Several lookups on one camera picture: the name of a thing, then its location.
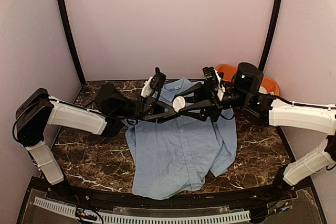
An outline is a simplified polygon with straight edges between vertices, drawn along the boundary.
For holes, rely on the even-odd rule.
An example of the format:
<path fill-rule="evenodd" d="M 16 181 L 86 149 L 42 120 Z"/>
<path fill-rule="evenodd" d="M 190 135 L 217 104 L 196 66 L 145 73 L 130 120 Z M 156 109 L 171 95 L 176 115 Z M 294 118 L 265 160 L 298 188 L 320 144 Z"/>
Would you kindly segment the round white brooch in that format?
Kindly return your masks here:
<path fill-rule="evenodd" d="M 183 109 L 186 107 L 186 101 L 183 96 L 178 96 L 173 100 L 172 106 L 174 108 L 174 111 L 176 113 L 179 112 L 180 109 Z"/>

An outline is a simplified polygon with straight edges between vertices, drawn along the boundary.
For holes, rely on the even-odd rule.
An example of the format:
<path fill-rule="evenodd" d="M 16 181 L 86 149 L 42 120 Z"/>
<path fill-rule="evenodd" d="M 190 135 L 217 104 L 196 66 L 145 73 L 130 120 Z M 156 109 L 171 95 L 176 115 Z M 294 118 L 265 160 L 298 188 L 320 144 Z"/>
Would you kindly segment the light blue button shirt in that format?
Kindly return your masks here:
<path fill-rule="evenodd" d="M 163 200 L 181 191 L 197 191 L 211 172 L 227 172 L 237 152 L 232 109 L 217 122 L 179 116 L 162 124 L 139 121 L 125 138 L 135 163 L 134 195 Z"/>

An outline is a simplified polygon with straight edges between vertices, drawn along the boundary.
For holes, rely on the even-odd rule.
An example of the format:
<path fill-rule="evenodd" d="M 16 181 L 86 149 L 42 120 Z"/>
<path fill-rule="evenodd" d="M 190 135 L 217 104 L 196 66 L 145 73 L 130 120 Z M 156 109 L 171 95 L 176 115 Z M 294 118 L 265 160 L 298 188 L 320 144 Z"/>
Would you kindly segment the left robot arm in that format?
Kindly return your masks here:
<path fill-rule="evenodd" d="M 74 105 L 51 96 L 44 88 L 37 89 L 16 111 L 13 139 L 29 153 L 54 193 L 63 201 L 74 197 L 74 189 L 48 145 L 44 131 L 48 125 L 82 130 L 104 137 L 116 136 L 125 122 L 163 122 L 175 116 L 174 108 L 159 101 L 160 90 L 148 88 L 135 101 L 128 99 L 113 84 L 103 85 L 95 97 L 97 109 Z"/>

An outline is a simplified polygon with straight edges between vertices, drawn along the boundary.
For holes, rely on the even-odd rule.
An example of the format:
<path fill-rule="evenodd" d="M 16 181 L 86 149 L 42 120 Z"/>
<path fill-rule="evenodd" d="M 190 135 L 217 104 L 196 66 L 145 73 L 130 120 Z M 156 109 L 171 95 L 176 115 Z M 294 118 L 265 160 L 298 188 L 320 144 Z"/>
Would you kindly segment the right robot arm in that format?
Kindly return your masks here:
<path fill-rule="evenodd" d="M 280 169 L 268 188 L 273 200 L 287 193 L 289 186 L 320 171 L 335 168 L 335 105 L 288 101 L 278 95 L 261 93 L 264 74 L 256 66 L 242 62 L 230 82 L 213 67 L 203 68 L 205 80 L 176 96 L 173 108 L 180 115 L 215 122 L 222 111 L 241 108 L 247 120 L 261 126 L 289 126 L 325 133 L 327 138 L 299 160 Z"/>

